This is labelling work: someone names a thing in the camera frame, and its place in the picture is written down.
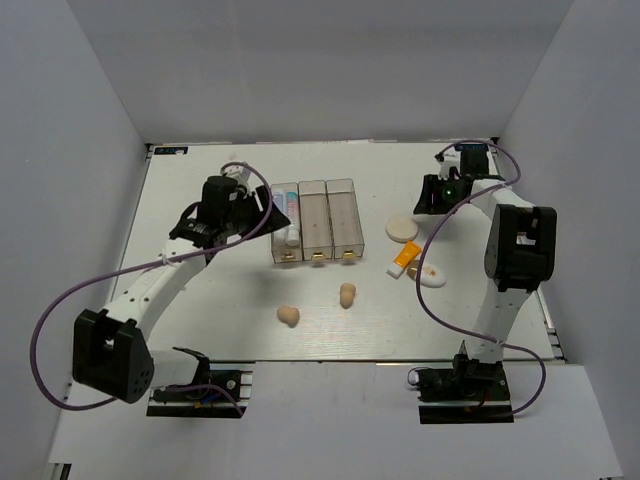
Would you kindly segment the white tube pink blue print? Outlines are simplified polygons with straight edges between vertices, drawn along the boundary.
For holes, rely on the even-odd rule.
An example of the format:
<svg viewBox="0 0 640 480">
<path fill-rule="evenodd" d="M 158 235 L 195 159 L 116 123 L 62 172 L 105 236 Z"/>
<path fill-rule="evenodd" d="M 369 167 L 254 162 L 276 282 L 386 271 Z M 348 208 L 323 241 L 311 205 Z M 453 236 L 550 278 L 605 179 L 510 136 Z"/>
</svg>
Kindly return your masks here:
<svg viewBox="0 0 640 480">
<path fill-rule="evenodd" d="M 290 224 L 287 227 L 286 244 L 291 247 L 300 245 L 300 207 L 299 197 L 294 191 L 287 191 L 286 195 L 286 215 Z"/>
</svg>

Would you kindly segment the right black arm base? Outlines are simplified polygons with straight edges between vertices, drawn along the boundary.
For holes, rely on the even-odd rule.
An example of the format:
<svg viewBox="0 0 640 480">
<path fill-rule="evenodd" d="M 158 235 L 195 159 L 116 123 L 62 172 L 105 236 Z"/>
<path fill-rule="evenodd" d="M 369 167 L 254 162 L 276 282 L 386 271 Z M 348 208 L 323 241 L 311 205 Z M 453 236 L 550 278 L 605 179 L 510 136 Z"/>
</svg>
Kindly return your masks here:
<svg viewBox="0 0 640 480">
<path fill-rule="evenodd" d="M 503 364 L 464 354 L 449 368 L 418 367 L 408 375 L 418 392 L 422 425 L 512 423 L 514 414 Z"/>
</svg>

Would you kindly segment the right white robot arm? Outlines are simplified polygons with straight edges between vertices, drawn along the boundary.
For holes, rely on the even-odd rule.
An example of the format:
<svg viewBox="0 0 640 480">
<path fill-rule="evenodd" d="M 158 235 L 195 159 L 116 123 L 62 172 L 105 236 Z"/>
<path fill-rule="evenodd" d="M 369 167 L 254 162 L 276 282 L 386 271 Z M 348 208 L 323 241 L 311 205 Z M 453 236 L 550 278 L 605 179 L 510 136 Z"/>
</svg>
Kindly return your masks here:
<svg viewBox="0 0 640 480">
<path fill-rule="evenodd" d="M 455 157 L 435 155 L 437 174 L 428 174 L 416 215 L 455 213 L 471 204 L 491 221 L 484 253 L 487 288 L 468 340 L 453 360 L 451 384 L 461 397 L 477 397 L 499 381 L 505 343 L 521 307 L 554 271 L 557 212 L 536 206 L 512 190 L 513 181 L 489 170 L 489 150 L 456 145 Z"/>
</svg>

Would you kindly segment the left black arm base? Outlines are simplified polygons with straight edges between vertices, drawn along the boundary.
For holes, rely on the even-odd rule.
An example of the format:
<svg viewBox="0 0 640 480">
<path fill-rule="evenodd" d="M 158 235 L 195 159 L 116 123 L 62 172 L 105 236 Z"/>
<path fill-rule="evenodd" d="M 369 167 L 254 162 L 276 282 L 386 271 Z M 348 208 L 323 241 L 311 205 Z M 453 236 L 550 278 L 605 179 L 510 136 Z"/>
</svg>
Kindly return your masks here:
<svg viewBox="0 0 640 480">
<path fill-rule="evenodd" d="M 146 416 L 163 418 L 241 419 L 251 398 L 254 363 L 211 363 L 189 391 L 154 390 Z"/>
</svg>

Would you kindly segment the white tube blue logo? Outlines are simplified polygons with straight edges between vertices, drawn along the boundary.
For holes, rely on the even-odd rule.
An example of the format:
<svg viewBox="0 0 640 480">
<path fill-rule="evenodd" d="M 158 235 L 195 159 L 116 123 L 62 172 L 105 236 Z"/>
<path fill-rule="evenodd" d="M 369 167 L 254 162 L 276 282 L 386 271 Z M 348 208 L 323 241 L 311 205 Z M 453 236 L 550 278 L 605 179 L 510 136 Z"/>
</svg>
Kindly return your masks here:
<svg viewBox="0 0 640 480">
<path fill-rule="evenodd" d="M 286 217 L 285 213 L 285 191 L 283 189 L 275 189 L 272 195 L 273 204 L 277 210 Z M 285 245 L 287 238 L 288 224 L 276 230 L 273 234 L 274 243 L 276 245 Z"/>
</svg>

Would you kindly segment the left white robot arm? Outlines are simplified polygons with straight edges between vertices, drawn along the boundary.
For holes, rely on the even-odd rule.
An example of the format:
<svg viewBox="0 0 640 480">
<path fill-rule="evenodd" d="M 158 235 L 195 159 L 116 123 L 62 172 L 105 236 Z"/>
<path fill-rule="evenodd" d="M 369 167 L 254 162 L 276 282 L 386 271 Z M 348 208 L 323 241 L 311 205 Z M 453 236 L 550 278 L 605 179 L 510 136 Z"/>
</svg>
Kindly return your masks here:
<svg viewBox="0 0 640 480">
<path fill-rule="evenodd" d="M 158 260 L 100 311 L 84 310 L 74 323 L 74 381 L 132 404 L 147 391 L 183 392 L 199 399 L 211 387 L 207 357 L 185 347 L 152 351 L 148 340 L 160 317 L 187 284 L 226 249 L 289 226 L 273 204 L 269 185 L 251 188 L 256 171 L 230 162 L 206 179 Z"/>
</svg>

